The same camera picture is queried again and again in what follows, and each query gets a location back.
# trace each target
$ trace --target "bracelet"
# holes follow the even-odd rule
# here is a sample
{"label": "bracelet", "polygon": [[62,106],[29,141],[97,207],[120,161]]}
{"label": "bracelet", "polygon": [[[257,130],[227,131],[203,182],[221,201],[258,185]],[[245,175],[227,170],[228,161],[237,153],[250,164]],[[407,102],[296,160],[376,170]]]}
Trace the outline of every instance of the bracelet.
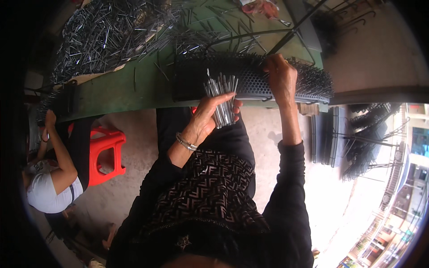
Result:
{"label": "bracelet", "polygon": [[190,151],[196,151],[196,150],[197,150],[197,148],[198,148],[198,146],[195,146],[195,145],[193,145],[193,144],[189,143],[188,141],[186,141],[186,140],[182,137],[182,134],[181,134],[180,132],[177,132],[177,133],[176,133],[176,139],[177,139],[177,141],[178,141],[181,145],[185,146],[185,148],[186,148],[186,149],[188,149],[188,150],[190,150]]}

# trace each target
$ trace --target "green table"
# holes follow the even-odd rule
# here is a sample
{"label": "green table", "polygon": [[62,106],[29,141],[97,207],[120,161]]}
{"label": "green table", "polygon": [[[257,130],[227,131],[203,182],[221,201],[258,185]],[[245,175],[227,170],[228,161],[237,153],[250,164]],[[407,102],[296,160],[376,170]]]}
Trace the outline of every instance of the green table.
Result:
{"label": "green table", "polygon": [[[214,17],[215,14],[206,7],[211,5],[220,6],[225,9],[235,7],[230,0],[208,0],[203,6],[198,6],[193,9],[197,15],[192,15],[191,22],[197,21],[195,17],[197,17],[198,20]],[[292,21],[282,1],[278,2],[278,7],[280,8],[279,18],[284,21]],[[241,18],[244,23],[249,26],[249,19],[241,10],[234,9],[228,13]],[[238,31],[239,19],[226,14],[224,14],[224,18]],[[252,23],[253,32],[286,28],[281,22],[267,19],[261,14],[258,14],[257,17],[252,17],[252,19],[255,21],[255,23]],[[209,21],[214,30],[225,30],[224,26],[217,19],[214,18]],[[199,22],[191,23],[189,27],[195,30],[203,29]],[[258,41],[269,51],[284,35],[284,33],[262,35],[258,38]],[[214,48],[217,51],[226,51],[229,48],[229,44],[220,44]],[[251,52],[256,52],[257,54],[265,53],[259,46],[256,46]],[[311,52],[316,60],[316,66],[322,68],[320,53],[314,50],[311,50]],[[280,49],[279,53],[282,53],[284,57],[297,57],[311,61],[310,55],[296,36]],[[159,53],[159,60],[161,68],[167,76],[172,77],[174,65],[167,66],[167,64],[173,62],[173,47],[169,46],[164,48]],[[154,62],[157,62],[156,53],[147,56],[141,62],[137,60],[129,62],[121,70],[104,74],[79,85],[79,90],[77,91],[79,94],[79,110],[63,120],[145,108],[197,105],[197,101],[173,102],[171,79],[167,81],[164,75],[154,65]],[[276,107],[274,101],[262,102],[246,100],[244,101],[244,105]]]}

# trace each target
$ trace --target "hand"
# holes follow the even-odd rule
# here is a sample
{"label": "hand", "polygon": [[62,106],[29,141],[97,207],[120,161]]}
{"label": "hand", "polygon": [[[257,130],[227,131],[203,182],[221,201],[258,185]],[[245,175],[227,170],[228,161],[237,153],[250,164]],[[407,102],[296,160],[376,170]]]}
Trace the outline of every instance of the hand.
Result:
{"label": "hand", "polygon": [[52,110],[48,110],[46,112],[45,117],[45,126],[48,127],[55,127],[55,122],[57,121],[57,117],[55,116],[54,112]]}
{"label": "hand", "polygon": [[48,142],[49,138],[48,138],[48,129],[45,127],[45,129],[43,130],[42,133],[42,141],[44,142]]}
{"label": "hand", "polygon": [[[216,123],[212,118],[216,106],[230,100],[234,95],[234,92],[230,92],[212,98],[203,98],[189,125],[182,132],[182,137],[193,145],[199,146],[216,127]],[[243,106],[243,102],[235,99],[233,112],[238,114],[241,106]]]}
{"label": "hand", "polygon": [[274,54],[266,59],[263,69],[269,72],[268,83],[279,107],[295,105],[295,86],[298,72],[281,54]]}

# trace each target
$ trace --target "black patterned top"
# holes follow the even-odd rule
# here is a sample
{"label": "black patterned top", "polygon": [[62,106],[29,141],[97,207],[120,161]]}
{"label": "black patterned top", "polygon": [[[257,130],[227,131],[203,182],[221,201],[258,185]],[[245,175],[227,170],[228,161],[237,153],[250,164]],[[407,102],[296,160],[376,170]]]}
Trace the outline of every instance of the black patterned top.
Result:
{"label": "black patterned top", "polygon": [[245,161],[198,151],[181,169],[160,155],[112,241],[106,267],[161,267],[188,253],[236,268],[311,268],[304,146],[278,148],[280,172],[262,214],[245,191],[255,176]]}
{"label": "black patterned top", "polygon": [[244,160],[215,151],[196,151],[186,176],[157,199],[145,232],[187,220],[212,221],[235,232],[269,232],[268,224],[246,193],[255,171]]}

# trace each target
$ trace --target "black pants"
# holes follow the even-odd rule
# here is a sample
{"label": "black pants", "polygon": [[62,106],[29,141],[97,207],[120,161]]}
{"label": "black pants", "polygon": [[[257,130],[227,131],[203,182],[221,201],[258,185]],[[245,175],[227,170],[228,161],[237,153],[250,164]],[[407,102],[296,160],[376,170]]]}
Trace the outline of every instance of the black pants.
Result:
{"label": "black pants", "polygon": [[[255,168],[255,156],[247,136],[246,127],[238,115],[234,125],[214,129],[200,144],[199,149],[215,150],[238,156]],[[157,109],[158,151],[165,154],[176,141],[176,132],[182,132],[189,124],[192,113],[189,107],[173,107]],[[252,180],[247,192],[251,198],[255,195],[256,181]]]}
{"label": "black pants", "polygon": [[[74,121],[72,133],[69,137],[68,128],[72,122],[62,122],[55,125],[55,129],[67,148],[73,161],[83,191],[89,184],[89,143],[91,139],[91,125],[97,117],[88,117]],[[55,151],[52,149],[46,153],[46,158],[56,160]]]}

